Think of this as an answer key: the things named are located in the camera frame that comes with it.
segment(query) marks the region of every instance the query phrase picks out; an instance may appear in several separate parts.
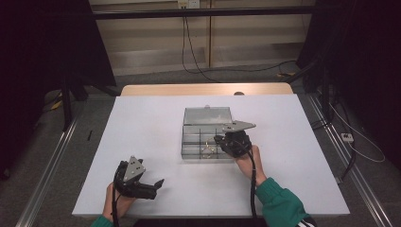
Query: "hand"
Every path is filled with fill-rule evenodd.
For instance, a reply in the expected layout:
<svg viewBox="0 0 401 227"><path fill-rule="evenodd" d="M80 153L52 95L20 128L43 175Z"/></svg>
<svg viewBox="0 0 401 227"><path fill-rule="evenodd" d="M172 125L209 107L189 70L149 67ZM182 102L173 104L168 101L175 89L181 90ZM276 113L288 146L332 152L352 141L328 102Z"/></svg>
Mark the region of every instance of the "hand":
<svg viewBox="0 0 401 227"><path fill-rule="evenodd" d="M265 172L263 171L262 162L260 160L259 147L253 145L251 154L253 155L253 160L256 167L256 186L259 186L267 179ZM250 179L252 177L253 170L250 156L245 154L242 157L236 158L235 161L238 164L239 169L241 169L245 176Z"/></svg>
<svg viewBox="0 0 401 227"><path fill-rule="evenodd" d="M118 218L121 218L127 213L127 211L130 209L132 203L136 200L136 198L120 196L120 193L117 190L115 190L115 199L117 200L118 197L120 198L117 201L117 216ZM106 200L104 202L102 215L104 216L104 218L107 218L111 222L113 222L112 201L113 201L113 183L110 183L109 186L107 186Z"/></svg>

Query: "wall outlet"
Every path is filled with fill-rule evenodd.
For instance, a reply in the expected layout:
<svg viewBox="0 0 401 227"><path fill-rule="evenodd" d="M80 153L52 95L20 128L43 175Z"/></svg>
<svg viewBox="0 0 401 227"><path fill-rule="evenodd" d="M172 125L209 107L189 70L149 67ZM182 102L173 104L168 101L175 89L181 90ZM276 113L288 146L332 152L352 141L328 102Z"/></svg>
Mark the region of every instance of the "wall outlet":
<svg viewBox="0 0 401 227"><path fill-rule="evenodd" d="M342 141L348 142L348 143L354 142L354 138L352 137L351 133L342 133L341 139L342 139Z"/></svg>
<svg viewBox="0 0 401 227"><path fill-rule="evenodd" d="M201 0L188 0L188 8L189 9L200 9L201 8Z"/></svg>
<svg viewBox="0 0 401 227"><path fill-rule="evenodd" d="M188 0L178 0L178 9L187 9L188 8Z"/></svg>

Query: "person's right hand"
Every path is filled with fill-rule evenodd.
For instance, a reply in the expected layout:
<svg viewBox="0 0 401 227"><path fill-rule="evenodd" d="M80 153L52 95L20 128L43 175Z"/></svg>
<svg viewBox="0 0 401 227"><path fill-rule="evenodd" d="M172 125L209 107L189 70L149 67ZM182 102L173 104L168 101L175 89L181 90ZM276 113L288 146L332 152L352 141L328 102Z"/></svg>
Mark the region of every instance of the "person's right hand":
<svg viewBox="0 0 401 227"><path fill-rule="evenodd" d="M265 172L263 171L262 162L260 161L259 147L253 145L251 154L253 155L253 160L256 167L256 186L259 186L267 179ZM235 161L238 164L239 169L241 169L245 176L250 179L252 177L253 170L250 156L245 154L242 157L236 158Z"/></svg>

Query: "green sleeve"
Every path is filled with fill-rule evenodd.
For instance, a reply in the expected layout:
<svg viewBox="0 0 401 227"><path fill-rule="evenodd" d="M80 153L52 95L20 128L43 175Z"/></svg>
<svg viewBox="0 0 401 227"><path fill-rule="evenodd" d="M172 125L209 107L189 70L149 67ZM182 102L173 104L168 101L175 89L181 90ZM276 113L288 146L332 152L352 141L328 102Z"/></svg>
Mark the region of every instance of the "green sleeve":
<svg viewBox="0 0 401 227"><path fill-rule="evenodd" d="M300 199L273 178L257 187L256 196L263 204L263 217L270 227L294 227L309 217Z"/></svg>
<svg viewBox="0 0 401 227"><path fill-rule="evenodd" d="M104 218L104 216L99 216L91 225L91 227L113 227L113 224L111 221L109 221L107 218Z"/></svg>

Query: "white table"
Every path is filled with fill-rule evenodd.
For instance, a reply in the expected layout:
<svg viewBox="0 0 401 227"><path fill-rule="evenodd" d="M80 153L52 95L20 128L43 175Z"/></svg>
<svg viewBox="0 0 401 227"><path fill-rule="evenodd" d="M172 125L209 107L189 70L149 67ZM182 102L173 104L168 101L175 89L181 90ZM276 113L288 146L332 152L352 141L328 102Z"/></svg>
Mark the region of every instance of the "white table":
<svg viewBox="0 0 401 227"><path fill-rule="evenodd" d="M99 144L73 215L101 214L105 188L120 161L144 159L141 183L166 179L154 201L138 200L135 218L244 218L252 215L250 181L233 161L184 161L186 107L230 107L233 120L256 124L246 130L261 150L267 175L289 188L311 215L349 214L347 205L296 95L121 96ZM261 215L261 204L256 199Z"/></svg>

